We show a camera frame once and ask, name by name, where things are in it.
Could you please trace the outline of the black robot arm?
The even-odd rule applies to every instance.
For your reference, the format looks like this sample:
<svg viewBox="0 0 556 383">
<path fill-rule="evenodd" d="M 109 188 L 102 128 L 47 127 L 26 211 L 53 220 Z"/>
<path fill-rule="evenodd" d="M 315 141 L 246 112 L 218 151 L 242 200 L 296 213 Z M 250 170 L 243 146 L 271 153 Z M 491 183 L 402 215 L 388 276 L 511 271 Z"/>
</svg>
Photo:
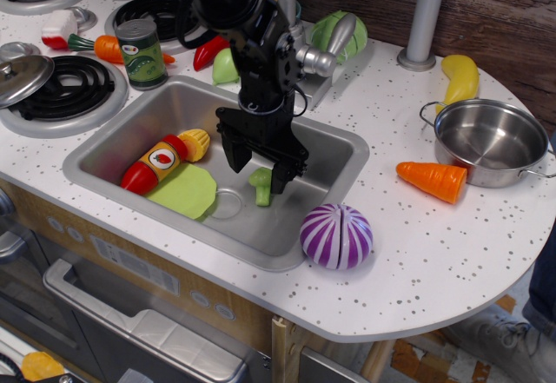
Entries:
<svg viewBox="0 0 556 383">
<path fill-rule="evenodd" d="M 253 154 L 266 158 L 274 164 L 271 192 L 282 193 L 308 159 L 292 130 L 304 74 L 286 15 L 274 0 L 181 0 L 178 37 L 191 22 L 229 42 L 240 76 L 237 108 L 215 112 L 228 165 L 239 173 Z"/>
</svg>

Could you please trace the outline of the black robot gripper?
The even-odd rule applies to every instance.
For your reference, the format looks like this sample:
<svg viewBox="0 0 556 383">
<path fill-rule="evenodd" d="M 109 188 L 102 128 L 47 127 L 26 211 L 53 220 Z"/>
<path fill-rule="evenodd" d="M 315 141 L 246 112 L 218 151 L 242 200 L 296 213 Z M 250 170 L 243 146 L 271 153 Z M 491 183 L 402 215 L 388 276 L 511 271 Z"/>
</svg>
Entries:
<svg viewBox="0 0 556 383">
<path fill-rule="evenodd" d="M 245 109 L 220 107 L 217 132 L 228 165 L 240 173 L 250 162 L 252 154 L 260 155 L 275 165 L 271 176 L 271 193 L 280 195 L 296 176 L 307 169 L 308 150 L 292 130 L 294 119 L 293 96 L 286 96 L 280 107 L 268 113 L 254 113 Z"/>
</svg>

